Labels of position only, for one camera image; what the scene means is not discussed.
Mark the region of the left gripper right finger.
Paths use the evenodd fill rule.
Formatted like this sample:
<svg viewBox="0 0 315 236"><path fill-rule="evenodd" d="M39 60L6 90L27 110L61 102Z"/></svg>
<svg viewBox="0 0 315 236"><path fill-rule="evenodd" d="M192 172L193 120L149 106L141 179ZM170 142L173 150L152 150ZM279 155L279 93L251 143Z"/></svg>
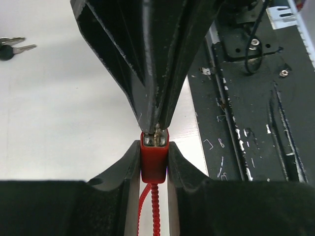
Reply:
<svg viewBox="0 0 315 236"><path fill-rule="evenodd" d="M168 148L172 236L312 236L315 190L300 182L212 180Z"/></svg>

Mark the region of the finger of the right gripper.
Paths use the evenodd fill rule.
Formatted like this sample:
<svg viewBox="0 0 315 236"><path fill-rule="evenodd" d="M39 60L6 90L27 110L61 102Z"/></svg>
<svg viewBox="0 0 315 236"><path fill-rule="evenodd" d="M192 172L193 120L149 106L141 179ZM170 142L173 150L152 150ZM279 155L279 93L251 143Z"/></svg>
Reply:
<svg viewBox="0 0 315 236"><path fill-rule="evenodd" d="M79 31L125 93L141 130L153 133L156 82L144 52L141 0L72 0Z"/></svg>
<svg viewBox="0 0 315 236"><path fill-rule="evenodd" d="M187 72L220 0L147 2L147 128L169 127Z"/></svg>

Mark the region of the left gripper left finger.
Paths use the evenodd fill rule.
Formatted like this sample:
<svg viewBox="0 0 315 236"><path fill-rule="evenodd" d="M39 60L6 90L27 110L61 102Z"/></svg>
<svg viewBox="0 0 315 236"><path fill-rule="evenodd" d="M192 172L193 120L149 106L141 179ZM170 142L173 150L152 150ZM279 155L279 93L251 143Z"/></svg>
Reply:
<svg viewBox="0 0 315 236"><path fill-rule="evenodd" d="M0 183L3 236L135 236L140 143L107 170L84 181Z"/></svg>

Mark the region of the small red cable padlock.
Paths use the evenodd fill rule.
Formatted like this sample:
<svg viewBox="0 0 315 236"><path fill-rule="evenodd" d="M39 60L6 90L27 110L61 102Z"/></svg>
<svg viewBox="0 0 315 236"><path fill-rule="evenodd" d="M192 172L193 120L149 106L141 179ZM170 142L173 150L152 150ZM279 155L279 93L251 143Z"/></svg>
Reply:
<svg viewBox="0 0 315 236"><path fill-rule="evenodd" d="M140 167L141 178L146 184L139 197L138 220L141 217L143 203L151 193L153 235L160 235L160 211L158 185L165 182L169 149L169 132L156 128L154 134L141 133Z"/></svg>

